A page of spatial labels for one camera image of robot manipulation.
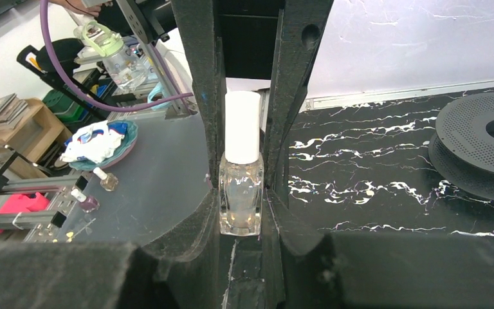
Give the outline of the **gold nail polish bottle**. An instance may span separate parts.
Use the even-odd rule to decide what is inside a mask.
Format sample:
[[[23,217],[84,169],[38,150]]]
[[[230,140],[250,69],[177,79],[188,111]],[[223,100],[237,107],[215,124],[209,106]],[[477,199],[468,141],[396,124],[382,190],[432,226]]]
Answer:
[[[108,192],[112,192],[116,189],[116,186],[118,185],[118,178],[114,174],[107,173],[99,167],[95,167],[93,169],[93,173],[95,176],[99,177],[100,185],[103,189]]]

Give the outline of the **wooden shelf box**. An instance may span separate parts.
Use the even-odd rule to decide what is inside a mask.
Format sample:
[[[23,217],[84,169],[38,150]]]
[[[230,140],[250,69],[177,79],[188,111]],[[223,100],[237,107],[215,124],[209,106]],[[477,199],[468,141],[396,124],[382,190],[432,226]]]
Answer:
[[[53,145],[63,147],[71,131],[39,99],[26,100],[27,111],[13,129],[0,131],[0,155],[9,150],[19,153],[10,170],[22,179],[44,178],[41,163]]]

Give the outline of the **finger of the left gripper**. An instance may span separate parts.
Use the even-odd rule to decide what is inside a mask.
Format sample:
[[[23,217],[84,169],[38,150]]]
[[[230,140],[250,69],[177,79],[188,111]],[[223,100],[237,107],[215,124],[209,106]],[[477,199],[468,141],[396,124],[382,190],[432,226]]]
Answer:
[[[265,186],[276,187],[285,139],[307,96],[332,1],[285,1],[279,10],[264,139]]]
[[[188,66],[192,91],[206,136],[209,175],[218,186],[219,164],[224,151],[224,56],[217,1],[175,0],[172,9]]]

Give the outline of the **clear nail polish bottle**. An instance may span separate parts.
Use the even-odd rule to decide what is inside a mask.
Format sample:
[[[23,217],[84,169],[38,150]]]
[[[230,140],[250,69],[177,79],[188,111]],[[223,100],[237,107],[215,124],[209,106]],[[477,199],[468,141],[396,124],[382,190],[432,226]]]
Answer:
[[[220,233],[256,236],[261,229],[264,162],[261,95],[229,91],[224,98],[224,153],[219,165]]]

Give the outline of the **purple nail polish bottle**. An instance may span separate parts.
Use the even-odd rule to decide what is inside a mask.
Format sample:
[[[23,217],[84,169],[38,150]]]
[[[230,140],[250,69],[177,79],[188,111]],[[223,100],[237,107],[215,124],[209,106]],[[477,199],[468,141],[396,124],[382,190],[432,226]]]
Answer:
[[[99,209],[99,202],[93,196],[87,196],[79,189],[71,191],[72,197],[78,201],[78,206],[86,213],[90,213]]]

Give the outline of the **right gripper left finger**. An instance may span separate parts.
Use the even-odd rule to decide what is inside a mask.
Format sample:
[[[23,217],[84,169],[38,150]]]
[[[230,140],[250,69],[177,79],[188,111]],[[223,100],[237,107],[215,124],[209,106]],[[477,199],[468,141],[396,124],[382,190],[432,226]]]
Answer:
[[[143,247],[0,242],[0,308],[217,308],[217,202]]]

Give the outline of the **clear green-lid water bottle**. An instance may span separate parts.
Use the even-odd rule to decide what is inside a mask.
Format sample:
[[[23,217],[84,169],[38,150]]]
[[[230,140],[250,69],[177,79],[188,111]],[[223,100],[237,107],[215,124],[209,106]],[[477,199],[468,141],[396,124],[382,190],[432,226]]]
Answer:
[[[75,28],[73,34],[102,58],[106,72],[121,90],[132,92],[147,80],[147,68],[119,33],[90,21]]]

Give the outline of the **grey round disc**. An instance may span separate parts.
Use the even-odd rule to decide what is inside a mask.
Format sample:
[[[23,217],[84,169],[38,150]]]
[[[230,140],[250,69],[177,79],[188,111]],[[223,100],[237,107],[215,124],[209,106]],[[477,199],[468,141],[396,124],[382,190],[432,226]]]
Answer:
[[[494,92],[457,98],[442,108],[428,156],[452,185],[494,201]]]

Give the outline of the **red object on rail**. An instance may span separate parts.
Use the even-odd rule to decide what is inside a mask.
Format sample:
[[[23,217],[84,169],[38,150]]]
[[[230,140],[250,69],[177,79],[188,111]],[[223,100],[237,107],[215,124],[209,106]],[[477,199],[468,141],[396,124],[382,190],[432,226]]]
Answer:
[[[5,230],[27,230],[30,227],[20,227],[18,224],[20,214],[28,214],[32,212],[45,211],[50,204],[49,199],[41,193],[33,194],[13,194],[11,195],[0,208],[0,214],[13,214],[13,223],[0,229],[0,233]]]

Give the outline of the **teal plate with cloth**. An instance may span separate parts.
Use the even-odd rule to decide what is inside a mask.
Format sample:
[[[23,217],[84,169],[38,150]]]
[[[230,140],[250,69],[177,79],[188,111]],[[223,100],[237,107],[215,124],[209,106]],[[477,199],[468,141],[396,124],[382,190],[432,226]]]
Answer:
[[[129,120],[101,121],[78,129],[64,142],[59,160],[78,171],[107,169],[131,152],[138,125]]]

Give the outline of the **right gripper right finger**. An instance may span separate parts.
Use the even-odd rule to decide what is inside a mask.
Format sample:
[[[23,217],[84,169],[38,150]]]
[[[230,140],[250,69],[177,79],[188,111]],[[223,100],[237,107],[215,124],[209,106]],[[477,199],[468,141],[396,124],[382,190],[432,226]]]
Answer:
[[[266,308],[494,308],[494,250],[474,238],[322,234],[262,200]]]

